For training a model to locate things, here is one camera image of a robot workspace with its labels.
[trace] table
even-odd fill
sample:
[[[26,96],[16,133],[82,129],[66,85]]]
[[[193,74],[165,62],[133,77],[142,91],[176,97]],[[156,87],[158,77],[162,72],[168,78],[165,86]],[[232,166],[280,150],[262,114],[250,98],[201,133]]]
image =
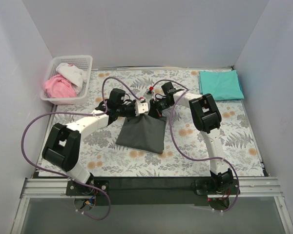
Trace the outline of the table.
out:
[[[164,78],[180,82],[188,87],[190,92],[199,94],[199,72],[199,69],[92,71],[87,103],[57,106],[57,111],[91,113],[102,101],[101,86],[108,76],[120,78],[138,97],[142,97],[151,84]],[[163,92],[161,85],[154,88],[155,93]],[[105,86],[105,95],[108,96],[113,88],[126,90],[117,81],[109,80]],[[221,140],[226,159],[233,164],[239,176],[263,176],[261,157],[242,101],[217,101],[217,106],[222,115]],[[167,109],[165,115],[169,116],[170,111],[171,109]],[[67,124],[80,118],[55,115],[50,121],[52,124]],[[81,143],[79,160],[94,176],[210,176],[209,162],[193,162],[177,152],[171,140],[168,124],[165,132],[165,150],[161,155],[116,145],[115,141],[123,122],[124,118],[120,117],[110,126],[86,137]],[[176,142],[183,152],[193,158],[208,157],[203,137],[194,127],[190,109],[176,107],[173,127]],[[60,171],[42,158],[39,163],[45,168]],[[39,176],[54,174],[39,172]]]

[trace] white towel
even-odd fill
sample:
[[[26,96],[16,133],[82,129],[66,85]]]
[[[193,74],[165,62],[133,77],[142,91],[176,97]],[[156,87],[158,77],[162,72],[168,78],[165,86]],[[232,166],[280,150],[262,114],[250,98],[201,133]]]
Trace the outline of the white towel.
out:
[[[56,70],[73,84],[73,89],[76,91],[76,94],[79,94],[83,88],[83,82],[87,80],[87,71],[76,66],[70,66],[65,62],[60,63]]]

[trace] white wall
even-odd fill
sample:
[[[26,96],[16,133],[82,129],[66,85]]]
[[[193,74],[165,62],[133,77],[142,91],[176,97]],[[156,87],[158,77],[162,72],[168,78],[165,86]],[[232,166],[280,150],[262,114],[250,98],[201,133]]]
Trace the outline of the white wall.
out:
[[[235,68],[259,150],[293,222],[293,0],[270,0]]]
[[[21,0],[0,0],[0,234],[9,233],[26,176],[34,168],[22,158],[27,123],[50,111],[40,100],[40,79],[52,59]],[[37,161],[47,118],[33,126],[26,151]]]
[[[52,56],[94,67],[234,65],[268,0],[23,0]]]

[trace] robotic arm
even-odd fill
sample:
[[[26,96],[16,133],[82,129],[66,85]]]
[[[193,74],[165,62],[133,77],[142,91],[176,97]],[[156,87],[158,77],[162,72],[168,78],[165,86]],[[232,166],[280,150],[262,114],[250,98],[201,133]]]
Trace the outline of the robotic arm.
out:
[[[183,89],[176,90],[171,82],[162,86],[164,98],[151,99],[150,106],[142,98],[140,100],[125,100],[125,91],[113,89],[106,107],[101,102],[92,112],[93,117],[84,117],[76,122],[62,125],[56,123],[50,132],[42,157],[60,167],[68,176],[82,183],[93,184],[94,176],[86,170],[80,162],[80,142],[94,131],[106,127],[118,117],[134,117],[148,112],[154,118],[162,116],[162,111],[175,104],[175,101],[184,93]],[[193,123],[201,132],[205,140],[209,157],[223,157],[219,128],[221,115],[211,95],[196,95],[186,93],[178,104],[190,108]],[[221,159],[210,161],[210,173],[214,190],[220,191],[233,182],[233,175],[228,165]]]

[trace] pink cloth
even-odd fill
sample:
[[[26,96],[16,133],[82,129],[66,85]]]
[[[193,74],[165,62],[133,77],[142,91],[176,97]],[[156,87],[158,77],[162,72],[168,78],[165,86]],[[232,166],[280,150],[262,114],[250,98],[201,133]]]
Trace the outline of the pink cloth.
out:
[[[51,77],[44,84],[44,90],[49,98],[75,98],[76,91],[72,87],[72,83],[65,79],[62,75]]]

